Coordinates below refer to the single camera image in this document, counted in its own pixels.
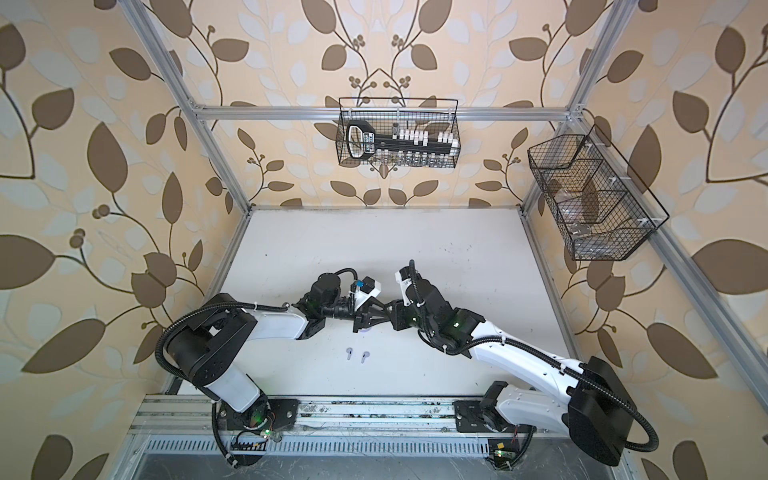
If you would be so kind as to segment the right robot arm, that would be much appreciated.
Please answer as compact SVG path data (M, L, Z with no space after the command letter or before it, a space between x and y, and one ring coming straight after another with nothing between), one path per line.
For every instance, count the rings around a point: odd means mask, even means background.
M636 407L613 368L597 357L582 362L541 350L465 308L452 306L413 263L395 274L401 299L382 303L379 282L357 280L350 291L355 329L388 322L413 328L429 347L500 368L550 396L546 416L571 441L604 465L618 465L624 451L649 453L660 439Z

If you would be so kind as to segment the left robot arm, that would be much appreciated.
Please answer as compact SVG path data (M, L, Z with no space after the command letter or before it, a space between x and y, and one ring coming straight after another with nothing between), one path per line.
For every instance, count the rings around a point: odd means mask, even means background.
M351 268L323 273L302 298L282 306L239 302L218 294L202 307L172 323L155 344L163 370L192 384L213 401L243 414L263 409L267 396L235 365L243 346L255 340L306 340L326 320L351 320L356 327L369 319L381 283L358 278Z

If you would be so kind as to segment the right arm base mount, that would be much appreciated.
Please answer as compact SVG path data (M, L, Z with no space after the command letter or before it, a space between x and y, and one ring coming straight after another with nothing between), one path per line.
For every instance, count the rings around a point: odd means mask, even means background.
M453 403L459 433L513 433L516 426L498 411L496 400L458 400Z

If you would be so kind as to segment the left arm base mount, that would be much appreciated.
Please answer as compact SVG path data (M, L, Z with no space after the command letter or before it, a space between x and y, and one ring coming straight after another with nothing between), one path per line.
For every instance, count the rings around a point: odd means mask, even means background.
M237 412L220 402L214 415L216 425L227 431L280 430L291 427L298 419L299 400L293 398L259 399L244 412Z

